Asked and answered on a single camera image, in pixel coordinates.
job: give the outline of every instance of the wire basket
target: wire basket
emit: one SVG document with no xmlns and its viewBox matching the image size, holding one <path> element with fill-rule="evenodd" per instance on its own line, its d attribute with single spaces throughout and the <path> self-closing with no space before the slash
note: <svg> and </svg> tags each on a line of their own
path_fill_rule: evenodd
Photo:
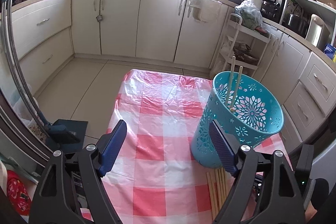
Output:
<svg viewBox="0 0 336 224">
<path fill-rule="evenodd" d="M 232 86 L 236 85 L 238 73 L 234 73 Z M 209 136 L 209 124 L 217 120 L 225 133 L 232 134 L 251 147 L 256 147 L 268 137 L 278 133 L 284 124 L 282 109 L 267 88 L 258 81 L 242 75 L 234 101 L 234 112 L 225 105 L 230 72 L 216 75 L 207 105 L 199 121 L 191 143 L 194 158 L 203 166 L 217 168 L 221 161 Z M 234 91 L 231 89 L 228 105 Z"/>
</svg>

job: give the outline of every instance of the metal bolt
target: metal bolt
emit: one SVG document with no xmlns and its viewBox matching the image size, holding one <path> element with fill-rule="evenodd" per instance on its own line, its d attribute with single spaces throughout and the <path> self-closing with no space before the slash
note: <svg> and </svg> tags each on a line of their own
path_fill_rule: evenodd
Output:
<svg viewBox="0 0 336 224">
<path fill-rule="evenodd" d="M 278 157 L 282 157 L 284 154 L 280 150 L 275 151 L 275 155 Z"/>
<path fill-rule="evenodd" d="M 89 144 L 87 147 L 86 147 L 86 150 L 87 151 L 93 151 L 96 149 L 96 146 L 94 144 Z"/>
<path fill-rule="evenodd" d="M 59 150 L 56 150 L 55 152 L 53 152 L 54 157 L 58 157 L 58 156 L 60 156 L 61 154 L 62 154 L 62 152 L 59 151 Z"/>
<path fill-rule="evenodd" d="M 251 150 L 251 147 L 249 147 L 248 145 L 242 145 L 241 147 L 241 150 L 243 150 L 243 151 L 245 151 L 245 152 L 247 152 L 247 151 L 250 151 Z"/>
</svg>

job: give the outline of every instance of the tiled floor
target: tiled floor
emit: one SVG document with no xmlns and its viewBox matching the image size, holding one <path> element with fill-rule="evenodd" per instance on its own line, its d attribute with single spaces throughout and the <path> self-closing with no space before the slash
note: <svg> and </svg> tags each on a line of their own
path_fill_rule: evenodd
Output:
<svg viewBox="0 0 336 224">
<path fill-rule="evenodd" d="M 50 122 L 88 121 L 84 145 L 96 143 L 107 129 L 122 79 L 131 69 L 209 78 L 205 73 L 179 68 L 74 58 L 37 98 L 40 109 Z"/>
</svg>

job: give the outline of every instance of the blue gripper pad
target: blue gripper pad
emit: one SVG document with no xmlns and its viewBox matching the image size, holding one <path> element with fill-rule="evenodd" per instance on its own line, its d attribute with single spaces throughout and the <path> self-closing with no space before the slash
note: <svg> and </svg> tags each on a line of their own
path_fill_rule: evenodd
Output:
<svg viewBox="0 0 336 224">
<path fill-rule="evenodd" d="M 217 121 L 212 121 L 209 125 L 210 138 L 225 171 L 236 177 L 239 172 L 235 161 L 236 155 L 225 138 L 225 135 L 228 136 L 229 134 L 225 134 L 217 123 Z"/>
<path fill-rule="evenodd" d="M 105 176 L 107 172 L 111 171 L 121 146 L 124 143 L 126 134 L 126 122 L 120 120 L 113 129 L 112 133 L 104 134 L 97 142 L 97 148 L 100 152 L 100 167 L 98 169 L 100 177 Z"/>
</svg>

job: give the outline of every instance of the plastic tablecloth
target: plastic tablecloth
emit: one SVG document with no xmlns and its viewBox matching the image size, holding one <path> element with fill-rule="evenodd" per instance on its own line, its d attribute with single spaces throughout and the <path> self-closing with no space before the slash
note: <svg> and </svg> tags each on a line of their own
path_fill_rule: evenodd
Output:
<svg viewBox="0 0 336 224">
<path fill-rule="evenodd" d="M 125 75 L 107 133 L 122 119 L 127 137 L 102 179 L 124 224 L 212 223 L 206 172 L 214 171 L 201 166 L 190 151 L 211 85 L 202 78 L 152 71 Z M 281 150 L 287 156 L 278 134 L 255 150 Z M 253 199 L 251 195 L 244 218 L 253 213 Z M 88 210 L 82 213 L 91 219 Z"/>
</svg>

